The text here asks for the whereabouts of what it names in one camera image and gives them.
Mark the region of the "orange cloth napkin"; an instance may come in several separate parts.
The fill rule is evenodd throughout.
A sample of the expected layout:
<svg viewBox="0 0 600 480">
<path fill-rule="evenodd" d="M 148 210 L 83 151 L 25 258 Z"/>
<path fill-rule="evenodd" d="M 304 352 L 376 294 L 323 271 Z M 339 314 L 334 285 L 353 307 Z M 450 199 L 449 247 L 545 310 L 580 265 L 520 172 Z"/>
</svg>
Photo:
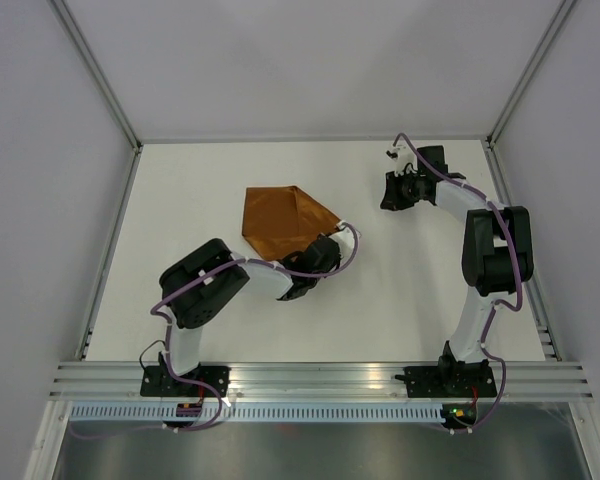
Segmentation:
<svg viewBox="0 0 600 480">
<path fill-rule="evenodd" d="M 304 251 L 341 219 L 299 187 L 247 187 L 242 237 L 264 260 Z"/>
</svg>

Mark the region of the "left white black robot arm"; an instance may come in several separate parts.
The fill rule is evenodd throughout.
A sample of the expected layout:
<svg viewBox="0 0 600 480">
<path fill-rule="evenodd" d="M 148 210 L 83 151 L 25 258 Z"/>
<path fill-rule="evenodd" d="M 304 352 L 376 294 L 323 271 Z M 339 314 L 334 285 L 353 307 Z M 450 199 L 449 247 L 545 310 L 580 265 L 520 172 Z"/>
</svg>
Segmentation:
<svg viewBox="0 0 600 480">
<path fill-rule="evenodd" d="M 273 261 L 247 258 L 214 238 L 167 268 L 159 277 L 161 301 L 150 310 L 167 322 L 164 385 L 178 396 L 196 389 L 203 328 L 241 290 L 299 299 L 339 273 L 354 252 L 355 240 L 344 231 L 320 234 L 304 250 Z"/>
</svg>

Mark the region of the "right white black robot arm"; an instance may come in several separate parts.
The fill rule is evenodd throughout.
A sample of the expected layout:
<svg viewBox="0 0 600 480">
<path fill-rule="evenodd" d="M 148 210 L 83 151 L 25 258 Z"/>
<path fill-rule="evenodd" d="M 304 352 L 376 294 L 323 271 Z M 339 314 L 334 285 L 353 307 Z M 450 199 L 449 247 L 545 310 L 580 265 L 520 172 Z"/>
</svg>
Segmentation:
<svg viewBox="0 0 600 480">
<path fill-rule="evenodd" d="M 380 207 L 402 211 L 421 201 L 446 211 L 464 228 L 461 270 L 468 286 L 459 323 L 434 366 L 410 366 L 398 375 L 409 398 L 497 395 L 487 340 L 499 308 L 518 311 L 522 286 L 533 275 L 530 215 L 522 206 L 491 201 L 449 170 L 443 146 L 386 152 L 395 167 L 385 175 Z"/>
</svg>

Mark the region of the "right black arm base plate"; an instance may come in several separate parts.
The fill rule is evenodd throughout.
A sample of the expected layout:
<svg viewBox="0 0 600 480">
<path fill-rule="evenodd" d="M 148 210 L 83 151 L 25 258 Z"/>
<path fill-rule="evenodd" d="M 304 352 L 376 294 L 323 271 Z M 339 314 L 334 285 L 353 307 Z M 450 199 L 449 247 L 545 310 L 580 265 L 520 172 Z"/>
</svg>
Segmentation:
<svg viewBox="0 0 600 480">
<path fill-rule="evenodd" d="M 495 398 L 497 387 L 487 364 L 469 364 L 455 369 L 439 366 L 405 367 L 393 378 L 404 384 L 407 396 L 416 398 L 460 399 Z"/>
</svg>

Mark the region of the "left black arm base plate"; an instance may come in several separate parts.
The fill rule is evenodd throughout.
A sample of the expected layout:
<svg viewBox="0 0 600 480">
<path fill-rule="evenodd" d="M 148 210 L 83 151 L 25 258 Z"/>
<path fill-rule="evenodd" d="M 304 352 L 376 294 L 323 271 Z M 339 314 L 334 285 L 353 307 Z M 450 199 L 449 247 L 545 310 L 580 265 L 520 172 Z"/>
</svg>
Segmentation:
<svg viewBox="0 0 600 480">
<path fill-rule="evenodd" d="M 187 382 L 176 380 L 164 365 L 148 366 L 144 369 L 140 387 L 141 397 L 213 397 L 213 388 L 225 397 L 229 386 L 230 368 L 225 365 L 202 365 L 193 372 L 184 374 Z"/>
</svg>

